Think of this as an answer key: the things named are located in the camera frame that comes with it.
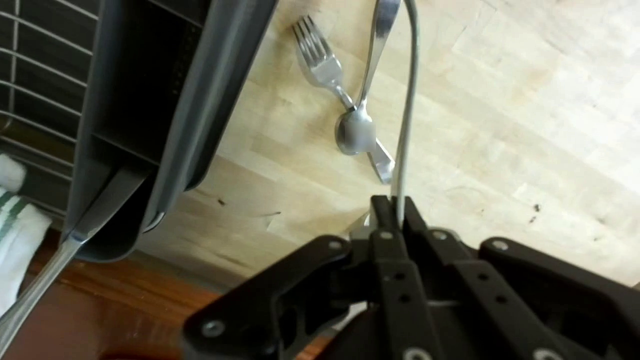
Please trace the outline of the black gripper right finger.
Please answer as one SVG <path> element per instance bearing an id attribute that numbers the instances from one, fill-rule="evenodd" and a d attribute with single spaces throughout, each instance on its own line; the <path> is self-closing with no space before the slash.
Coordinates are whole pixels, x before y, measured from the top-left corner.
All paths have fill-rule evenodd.
<path id="1" fill-rule="evenodd" d="M 402 233 L 434 283 L 449 360 L 577 360 L 491 262 L 450 232 L 430 230 L 413 199 L 404 202 Z"/>

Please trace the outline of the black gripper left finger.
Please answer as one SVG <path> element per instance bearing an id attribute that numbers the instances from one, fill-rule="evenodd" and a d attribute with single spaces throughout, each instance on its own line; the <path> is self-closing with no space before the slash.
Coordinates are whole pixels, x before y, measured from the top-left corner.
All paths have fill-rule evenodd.
<path id="1" fill-rule="evenodd" d="M 417 263 L 410 259 L 395 202 L 372 196 L 370 259 L 392 360 L 441 360 L 442 348 Z"/>

